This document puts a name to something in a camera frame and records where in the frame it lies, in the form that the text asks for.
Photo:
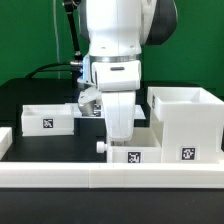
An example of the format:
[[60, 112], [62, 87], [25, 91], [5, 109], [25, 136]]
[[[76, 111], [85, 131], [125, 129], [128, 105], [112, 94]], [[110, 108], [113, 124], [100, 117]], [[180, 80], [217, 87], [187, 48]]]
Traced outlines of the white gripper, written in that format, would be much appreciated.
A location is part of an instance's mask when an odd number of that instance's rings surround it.
[[89, 87], [80, 92], [78, 108], [84, 116], [92, 115], [94, 102], [100, 101], [109, 139], [128, 141], [133, 135], [135, 100], [135, 91], [101, 92]]

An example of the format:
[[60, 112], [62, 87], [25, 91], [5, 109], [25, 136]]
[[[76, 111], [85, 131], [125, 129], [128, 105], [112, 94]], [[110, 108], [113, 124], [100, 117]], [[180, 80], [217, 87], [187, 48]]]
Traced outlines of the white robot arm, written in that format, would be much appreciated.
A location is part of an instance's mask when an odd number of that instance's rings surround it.
[[89, 41], [83, 60], [80, 92], [83, 115], [92, 103], [103, 106], [106, 131], [112, 141], [132, 138], [136, 91], [141, 80], [141, 47], [161, 45], [177, 26], [174, 0], [83, 0], [80, 28]]

